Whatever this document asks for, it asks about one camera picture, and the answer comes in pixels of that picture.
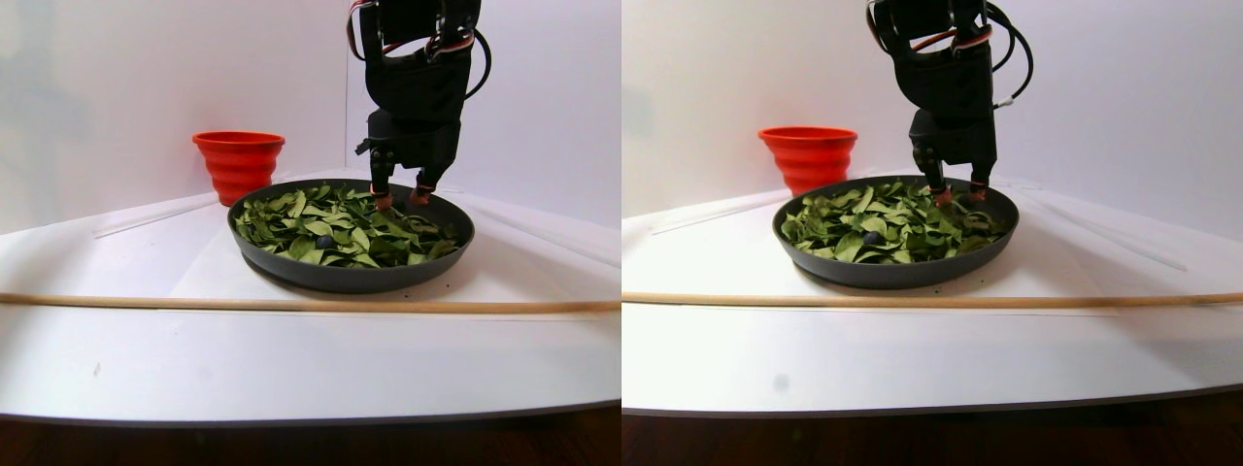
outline wooden floor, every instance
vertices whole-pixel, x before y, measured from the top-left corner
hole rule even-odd
[[[1243,391],[830,420],[622,416],[282,429],[0,423],[7,465],[1243,465]]]
[[[503,421],[283,429],[0,423],[0,465],[622,464],[618,408]]]
[[[623,416],[626,465],[1243,465],[1243,393],[838,420]]]

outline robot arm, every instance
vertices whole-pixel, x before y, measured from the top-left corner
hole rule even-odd
[[[927,176],[937,205],[952,200],[941,174],[941,163],[972,165],[970,199],[981,201],[997,162],[993,111],[1014,102],[1032,81],[1032,51],[996,5],[986,0],[873,0],[868,4],[868,26],[878,45],[894,60],[897,86],[919,107],[910,138],[915,163]],[[1009,31],[1009,51],[996,66],[988,40],[993,25]],[[911,41],[925,39],[911,45]],[[930,46],[952,39],[935,52]],[[1014,40],[1023,45],[1028,75],[1018,92],[993,103],[992,73],[1014,52]]]
[[[358,11],[362,55],[354,41]],[[464,102],[491,68],[487,40],[475,29],[480,0],[359,0],[351,9],[349,43],[367,63],[367,92],[379,107],[367,119],[367,138],[357,154],[370,154],[372,195],[389,209],[388,179],[395,167],[420,168],[411,204],[426,204],[457,153]],[[414,53],[389,56],[419,40]],[[487,61],[484,78],[470,92],[471,51],[479,41]]]

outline cable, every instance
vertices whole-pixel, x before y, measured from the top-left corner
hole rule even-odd
[[[871,5],[875,2],[876,0],[868,1],[868,6],[865,7],[868,12],[868,29],[871,30],[871,39],[876,40],[876,45],[880,46],[880,50],[889,53],[889,48],[885,48],[885,42],[880,41],[880,34],[876,32],[876,19],[871,16]]]
[[[984,9],[984,16],[987,16],[988,19],[991,19],[993,21],[996,21],[998,17],[1001,17],[1003,21],[1007,21],[1007,22],[1009,21],[1009,17],[1007,17],[1004,12],[1002,12],[1001,10],[998,10],[997,5],[993,5],[993,4],[987,4],[987,5],[988,6],[986,6],[986,9]],[[1009,57],[1012,55],[1014,55],[1014,34],[1011,34],[1008,29],[1006,30],[1006,32],[1009,36],[1009,42],[1011,42],[1009,43],[1009,48],[1006,50],[1006,56],[1002,57],[1002,60],[998,61],[997,65],[993,65],[993,72],[997,72],[997,70],[1001,70],[1002,66],[1004,66],[1006,62],[1009,61]]]
[[[1013,103],[1014,99],[1027,89],[1027,85],[1032,82],[1032,75],[1035,72],[1035,61],[1032,58],[1032,46],[1027,43],[1027,37],[1023,36],[1023,32],[1019,32],[1018,27],[1014,27],[1014,25],[1011,24],[1009,17],[1006,16],[1006,12],[1003,12],[1002,9],[992,4],[989,4],[989,6],[993,12],[996,12],[996,17],[992,17],[993,21],[1002,25],[1002,27],[1006,27],[1006,31],[1011,34],[1011,37],[1018,40],[1018,42],[1023,46],[1023,55],[1027,56],[1027,77],[1023,80],[1023,85],[1019,86],[1018,91],[1014,91],[1009,98],[993,106],[993,108],[1001,108]]]
[[[492,47],[488,47],[487,39],[479,30],[475,30],[475,36],[479,39],[479,43],[484,46],[484,76],[479,80],[479,85],[466,93],[466,98],[474,96],[479,89],[484,88],[484,83],[487,82],[487,76],[492,73]]]
[[[957,29],[951,29],[948,31],[945,31],[945,32],[941,32],[941,34],[937,34],[937,35],[930,37],[929,40],[926,40],[924,42],[920,42],[919,45],[915,46],[915,48],[911,48],[911,50],[919,52],[919,51],[921,51],[924,48],[931,47],[936,42],[943,41],[943,40],[946,40],[948,37],[953,37],[953,35],[956,35],[956,34],[958,34],[958,30]]]
[[[354,53],[358,60],[365,61],[362,55],[358,53],[358,42],[354,39],[354,11],[358,11],[363,5],[369,4],[369,0],[357,0],[349,6],[349,15],[346,17],[346,37],[349,40],[349,52]]]

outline orange collapsible cup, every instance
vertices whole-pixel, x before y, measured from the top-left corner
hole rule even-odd
[[[250,191],[272,184],[276,155],[285,145],[285,138],[255,132],[209,132],[194,135],[208,163],[211,186],[220,196],[220,204],[231,206]]]
[[[794,196],[844,181],[859,134],[842,128],[777,127],[759,132]]]

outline black pan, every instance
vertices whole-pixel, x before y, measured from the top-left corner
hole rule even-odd
[[[833,196],[851,189],[863,190],[870,185],[894,181],[902,181],[906,185],[916,184],[919,186],[927,186],[927,180],[921,175],[897,175],[860,178],[817,188],[792,199],[777,211],[777,215],[773,216],[773,234],[777,235],[782,247],[786,249],[786,254],[794,261],[794,265],[817,277],[855,288],[906,290],[947,282],[982,267],[1006,249],[1006,245],[1009,244],[1011,237],[1014,235],[1014,229],[1018,227],[1018,206],[1009,198],[1006,198],[1004,194],[989,188],[984,195],[984,201],[972,206],[972,209],[984,211],[994,220],[1009,224],[1011,230],[988,246],[950,258],[916,263],[842,262],[803,252],[787,242],[781,235],[781,224],[786,221],[786,214],[798,214],[803,209],[803,198],[805,196]],[[967,193],[970,186],[968,181],[958,179],[946,179],[946,183],[950,184],[956,198]]]
[[[387,268],[344,268],[306,263],[264,251],[262,249],[251,245],[246,241],[246,239],[241,237],[241,235],[237,235],[237,231],[234,229],[232,219],[241,216],[247,199],[270,199],[280,196],[285,193],[292,193],[301,188],[321,186],[324,183],[328,183],[332,186],[344,185],[346,188],[352,188],[359,191],[367,191],[370,189],[370,181],[367,180],[316,179],[290,181],[251,191],[239,199],[237,203],[229,209],[229,217],[226,219],[229,231],[234,232],[234,240],[237,242],[237,247],[241,249],[241,255],[246,258],[246,263],[249,263],[251,268],[255,268],[264,276],[308,290],[352,295],[380,293],[419,285],[445,273],[450,267],[457,263],[457,260],[460,260],[462,254],[466,251],[466,246],[469,246],[471,240],[475,237],[475,224],[470,220],[470,216],[467,216],[465,211],[459,209],[452,203],[435,195],[431,196],[431,203],[428,205],[405,205],[404,212],[420,215],[440,226],[454,225],[454,227],[457,229],[457,241],[460,247],[447,256],[413,266]],[[410,191],[413,190],[411,188],[395,184],[390,184],[389,189],[393,193],[393,199],[398,200],[408,199]]]

